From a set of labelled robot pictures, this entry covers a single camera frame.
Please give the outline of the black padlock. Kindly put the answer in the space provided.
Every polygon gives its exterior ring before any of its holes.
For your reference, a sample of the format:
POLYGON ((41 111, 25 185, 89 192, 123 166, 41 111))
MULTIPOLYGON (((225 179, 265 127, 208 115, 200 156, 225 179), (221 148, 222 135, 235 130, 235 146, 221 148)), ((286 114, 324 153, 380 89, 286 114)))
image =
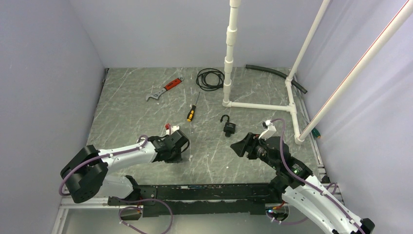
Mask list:
POLYGON ((231 137, 232 134, 235 134, 235 130, 236 130, 236 124, 231 123, 229 120, 229 115, 222 115, 220 122, 223 122, 224 117, 226 117, 226 122, 223 128, 223 132, 225 133, 226 137, 231 137))

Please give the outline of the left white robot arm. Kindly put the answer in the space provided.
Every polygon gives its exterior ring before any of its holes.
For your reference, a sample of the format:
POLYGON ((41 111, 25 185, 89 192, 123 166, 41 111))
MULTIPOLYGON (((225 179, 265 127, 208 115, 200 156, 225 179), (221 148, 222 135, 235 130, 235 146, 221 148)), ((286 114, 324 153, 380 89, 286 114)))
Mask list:
POLYGON ((115 149, 87 145, 61 170, 58 193, 70 196, 77 204, 95 196, 135 204, 142 197, 137 181, 131 175, 112 173, 138 164, 178 163, 189 146, 190 140, 181 130, 164 136, 141 135, 135 144, 115 149))

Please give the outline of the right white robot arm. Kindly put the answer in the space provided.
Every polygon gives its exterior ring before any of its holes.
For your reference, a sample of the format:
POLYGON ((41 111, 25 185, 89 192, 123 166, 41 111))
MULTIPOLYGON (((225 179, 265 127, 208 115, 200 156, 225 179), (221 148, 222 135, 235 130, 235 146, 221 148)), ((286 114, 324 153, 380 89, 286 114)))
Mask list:
POLYGON ((230 147, 237 156, 259 159, 274 169, 276 176, 268 183, 269 198, 294 206, 326 234, 373 232, 374 222, 357 216, 339 202, 311 169, 291 156, 289 147, 281 137, 272 136, 263 140, 257 134, 248 133, 230 147))

